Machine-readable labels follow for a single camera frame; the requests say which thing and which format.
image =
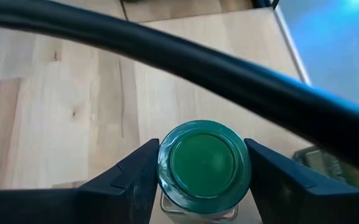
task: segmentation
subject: wooden surface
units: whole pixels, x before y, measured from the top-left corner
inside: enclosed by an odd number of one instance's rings
[[[252,9],[251,0],[145,0],[124,2],[128,20],[148,22]]]
[[[115,1],[63,2],[124,17]],[[143,25],[298,78],[270,9]],[[0,29],[0,189],[88,180],[195,119],[221,122],[286,156],[309,145],[166,72],[67,40]],[[237,221],[259,222],[251,194]],[[170,223],[157,204],[151,223]]]

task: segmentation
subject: jar lid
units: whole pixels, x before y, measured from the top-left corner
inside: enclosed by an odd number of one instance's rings
[[[233,208],[251,180],[244,141],[213,121],[191,121],[172,130],[161,143],[157,171],[171,202],[206,215]]]

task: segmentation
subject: black tube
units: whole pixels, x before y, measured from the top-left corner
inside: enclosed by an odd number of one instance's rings
[[[0,26],[75,40],[161,68],[359,167],[359,106],[266,68],[163,32],[56,2],[0,0]]]

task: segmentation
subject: jar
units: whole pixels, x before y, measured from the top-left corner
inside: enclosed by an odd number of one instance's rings
[[[170,218],[165,197],[183,216],[217,223],[234,219],[230,214],[249,189],[251,163],[234,131],[214,121],[190,121],[162,141],[157,174],[161,208]]]

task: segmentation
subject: black hose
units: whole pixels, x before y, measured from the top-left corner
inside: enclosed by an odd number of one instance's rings
[[[161,68],[359,167],[359,106],[266,68],[157,30],[50,1],[0,0],[0,26],[82,42]]]

